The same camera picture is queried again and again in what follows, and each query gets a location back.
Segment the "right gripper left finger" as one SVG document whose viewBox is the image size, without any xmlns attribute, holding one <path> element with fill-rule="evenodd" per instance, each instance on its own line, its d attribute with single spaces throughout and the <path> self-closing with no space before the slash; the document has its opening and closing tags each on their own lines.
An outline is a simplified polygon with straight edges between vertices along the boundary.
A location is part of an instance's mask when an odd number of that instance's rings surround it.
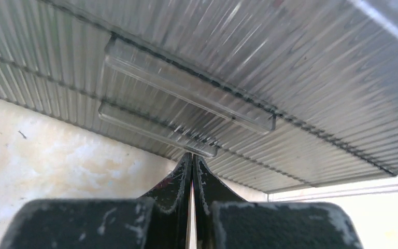
<svg viewBox="0 0 398 249">
<path fill-rule="evenodd" d="M 0 248 L 186 248 L 192 159 L 138 198 L 32 200 Z"/>
</svg>

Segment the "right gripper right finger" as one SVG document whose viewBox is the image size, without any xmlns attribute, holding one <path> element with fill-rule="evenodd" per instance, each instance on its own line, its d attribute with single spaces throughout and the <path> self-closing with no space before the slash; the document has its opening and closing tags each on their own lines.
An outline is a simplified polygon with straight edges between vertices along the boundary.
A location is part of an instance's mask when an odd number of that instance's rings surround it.
<svg viewBox="0 0 398 249">
<path fill-rule="evenodd" d="M 250 202 L 192 159 L 199 248 L 362 248 L 353 222 L 327 202 Z"/>
</svg>

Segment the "clear acrylic makeup organizer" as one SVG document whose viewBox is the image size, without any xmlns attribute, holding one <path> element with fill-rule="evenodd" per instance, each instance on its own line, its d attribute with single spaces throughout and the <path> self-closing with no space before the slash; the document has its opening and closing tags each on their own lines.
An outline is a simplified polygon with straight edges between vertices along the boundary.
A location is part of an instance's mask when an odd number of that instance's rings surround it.
<svg viewBox="0 0 398 249">
<path fill-rule="evenodd" d="M 276 193 L 398 176 L 398 1 L 0 1 L 0 99 Z"/>
</svg>

